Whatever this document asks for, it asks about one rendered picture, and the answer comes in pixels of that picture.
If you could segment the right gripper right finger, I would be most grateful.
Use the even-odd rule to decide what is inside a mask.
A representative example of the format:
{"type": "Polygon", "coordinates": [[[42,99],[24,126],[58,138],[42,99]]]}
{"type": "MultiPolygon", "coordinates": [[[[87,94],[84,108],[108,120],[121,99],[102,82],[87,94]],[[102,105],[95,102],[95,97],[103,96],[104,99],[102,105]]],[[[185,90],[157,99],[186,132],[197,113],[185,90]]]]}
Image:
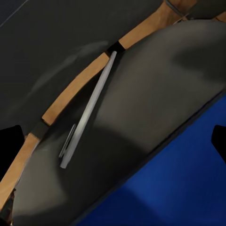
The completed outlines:
{"type": "Polygon", "coordinates": [[[214,127],[211,143],[226,163],[226,127],[220,125],[214,127]]]}

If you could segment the swivel chair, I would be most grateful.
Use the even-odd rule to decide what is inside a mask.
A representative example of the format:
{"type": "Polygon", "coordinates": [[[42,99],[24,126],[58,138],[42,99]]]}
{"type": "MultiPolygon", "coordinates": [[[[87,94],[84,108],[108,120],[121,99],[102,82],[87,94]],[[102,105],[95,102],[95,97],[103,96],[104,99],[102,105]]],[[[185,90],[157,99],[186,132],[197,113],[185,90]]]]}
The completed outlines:
{"type": "Polygon", "coordinates": [[[24,139],[38,138],[0,226],[68,226],[226,89],[226,22],[213,20],[226,0],[197,0],[172,25],[127,49],[120,44],[163,1],[0,0],[0,130],[19,125],[24,139]],[[42,117],[86,67],[113,51],[61,167],[63,146],[105,66],[51,125],[42,117]]]}

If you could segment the pen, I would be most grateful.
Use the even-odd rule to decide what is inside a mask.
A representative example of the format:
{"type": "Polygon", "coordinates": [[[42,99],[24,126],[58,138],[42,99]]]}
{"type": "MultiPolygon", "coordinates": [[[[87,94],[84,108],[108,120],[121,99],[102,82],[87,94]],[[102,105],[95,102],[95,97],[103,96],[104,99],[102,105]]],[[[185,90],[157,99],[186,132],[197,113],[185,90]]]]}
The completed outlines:
{"type": "Polygon", "coordinates": [[[78,141],[81,137],[81,134],[82,134],[82,132],[83,132],[88,120],[89,120],[89,117],[90,117],[92,110],[93,110],[93,108],[96,104],[96,101],[97,101],[97,99],[98,99],[98,97],[101,93],[101,90],[102,90],[102,88],[105,84],[105,81],[106,81],[106,79],[107,79],[107,77],[110,73],[110,70],[111,70],[112,64],[114,62],[116,53],[117,53],[116,51],[113,51],[113,53],[111,54],[106,66],[104,67],[104,69],[101,73],[101,76],[99,77],[99,80],[98,80],[98,82],[97,82],[97,84],[94,88],[94,91],[93,91],[91,97],[90,97],[90,100],[89,100],[89,102],[88,102],[88,104],[87,104],[87,106],[84,110],[84,113],[83,113],[83,115],[82,115],[82,117],[81,117],[81,119],[78,123],[77,128],[76,128],[76,124],[74,123],[72,130],[70,131],[70,134],[69,134],[69,136],[68,136],[68,138],[67,138],[67,140],[66,140],[66,142],[63,146],[63,149],[60,153],[60,156],[63,156],[63,154],[64,154],[63,160],[60,164],[61,167],[66,168],[68,162],[70,161],[70,159],[71,159],[71,157],[74,153],[76,145],[77,145],[77,143],[78,143],[78,141]],[[75,128],[76,128],[76,130],[75,130],[75,128]],[[75,132],[74,132],[74,130],[75,130],[75,132]],[[74,132],[74,134],[73,134],[73,132],[74,132]],[[73,134],[73,137],[72,137],[72,139],[69,143],[69,140],[70,140],[72,134],[73,134]],[[69,143],[69,145],[68,145],[68,143],[69,143]],[[67,147],[67,145],[68,145],[68,147],[67,147]]]}

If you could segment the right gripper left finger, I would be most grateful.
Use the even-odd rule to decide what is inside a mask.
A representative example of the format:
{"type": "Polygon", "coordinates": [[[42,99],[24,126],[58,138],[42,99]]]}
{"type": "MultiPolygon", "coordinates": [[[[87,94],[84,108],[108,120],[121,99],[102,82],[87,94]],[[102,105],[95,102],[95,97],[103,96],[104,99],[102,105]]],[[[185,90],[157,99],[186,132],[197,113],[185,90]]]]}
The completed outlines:
{"type": "Polygon", "coordinates": [[[0,130],[0,181],[24,144],[21,126],[0,130]]]}

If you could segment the folder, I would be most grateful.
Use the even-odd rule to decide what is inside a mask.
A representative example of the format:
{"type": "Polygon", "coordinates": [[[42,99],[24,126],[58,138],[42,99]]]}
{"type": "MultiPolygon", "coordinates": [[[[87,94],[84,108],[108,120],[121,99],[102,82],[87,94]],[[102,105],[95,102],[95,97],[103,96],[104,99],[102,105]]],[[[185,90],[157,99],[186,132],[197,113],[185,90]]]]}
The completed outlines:
{"type": "Polygon", "coordinates": [[[226,89],[68,226],[226,226],[226,89]]]}

